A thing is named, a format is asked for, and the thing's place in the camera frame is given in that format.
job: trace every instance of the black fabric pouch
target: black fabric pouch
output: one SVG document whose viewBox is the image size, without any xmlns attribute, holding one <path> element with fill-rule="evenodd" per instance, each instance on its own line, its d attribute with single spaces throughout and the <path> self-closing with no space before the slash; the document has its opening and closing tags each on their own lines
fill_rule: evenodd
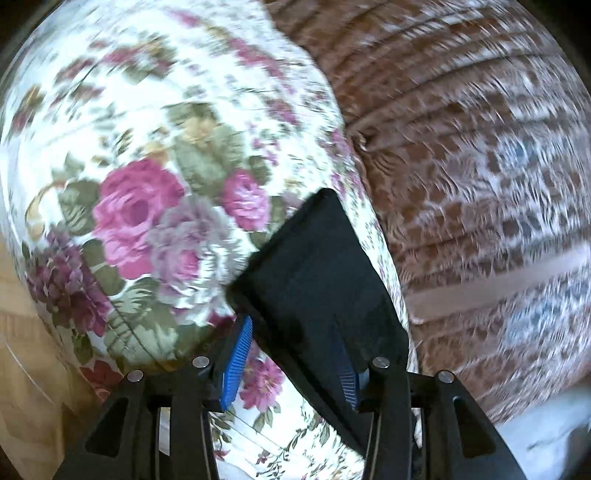
<svg viewBox="0 0 591 480">
<path fill-rule="evenodd" d="M 335 345 L 339 337 L 354 345 L 360 370 L 376 356 L 405 369 L 408 336 L 336 193 L 312 195 L 253 254 L 228 298 L 251 315 L 256 341 L 304 398 L 365 455 L 371 415 L 345 400 Z"/>
</svg>

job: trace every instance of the metal pin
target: metal pin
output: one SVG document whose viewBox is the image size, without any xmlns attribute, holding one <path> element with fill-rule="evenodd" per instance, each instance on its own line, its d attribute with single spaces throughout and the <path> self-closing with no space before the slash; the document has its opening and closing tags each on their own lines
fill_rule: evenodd
<svg viewBox="0 0 591 480">
<path fill-rule="evenodd" d="M 447 370 L 441 370 L 437 374 L 437 378 L 439 379 L 439 381 L 441 381 L 443 383 L 452 383 L 455 376 L 454 376 L 454 374 L 452 374 L 451 372 L 448 372 Z"/>
<path fill-rule="evenodd" d="M 193 358 L 192 364 L 195 368 L 205 368 L 209 365 L 209 358 L 206 356 L 196 356 Z"/>
<path fill-rule="evenodd" d="M 140 380 L 142 380 L 143 377 L 144 372 L 142 372 L 141 370 L 132 370 L 127 374 L 127 380 L 133 383 L 139 382 Z"/>
<path fill-rule="evenodd" d="M 388 368 L 390 366 L 390 360 L 384 356 L 377 356 L 372 360 L 375 368 Z"/>
</svg>

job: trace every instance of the wooden floor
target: wooden floor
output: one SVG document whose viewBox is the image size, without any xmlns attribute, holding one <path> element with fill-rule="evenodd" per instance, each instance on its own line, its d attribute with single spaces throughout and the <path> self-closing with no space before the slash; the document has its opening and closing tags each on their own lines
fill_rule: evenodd
<svg viewBox="0 0 591 480">
<path fill-rule="evenodd" d="M 92 389 L 63 359 L 0 242 L 0 446 L 24 480 L 50 480 L 64 445 L 96 408 Z"/>
</svg>

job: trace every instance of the white floral cloth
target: white floral cloth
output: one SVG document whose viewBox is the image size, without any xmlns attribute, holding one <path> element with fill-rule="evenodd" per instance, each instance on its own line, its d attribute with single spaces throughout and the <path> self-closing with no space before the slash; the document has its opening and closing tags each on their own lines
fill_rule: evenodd
<svg viewBox="0 0 591 480">
<path fill-rule="evenodd" d="M 5 242 L 102 398 L 131 369 L 207 351 L 233 320 L 224 287 L 321 187 L 338 192 L 408 326 L 329 85 L 259 3 L 64 2 L 0 95 Z M 254 344 L 212 435 L 227 478 L 363 469 Z"/>
</svg>

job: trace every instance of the brown fabric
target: brown fabric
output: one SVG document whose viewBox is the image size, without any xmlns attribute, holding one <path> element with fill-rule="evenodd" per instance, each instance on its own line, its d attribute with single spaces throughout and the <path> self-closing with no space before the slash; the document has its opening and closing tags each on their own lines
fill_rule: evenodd
<svg viewBox="0 0 591 480">
<path fill-rule="evenodd" d="M 334 88 L 407 293 L 511 271 L 589 238 L 591 100 L 518 3 L 268 9 Z M 588 276 L 582 268 L 414 325 L 423 371 L 458 372 L 495 421 L 556 393 L 591 368 Z"/>
</svg>

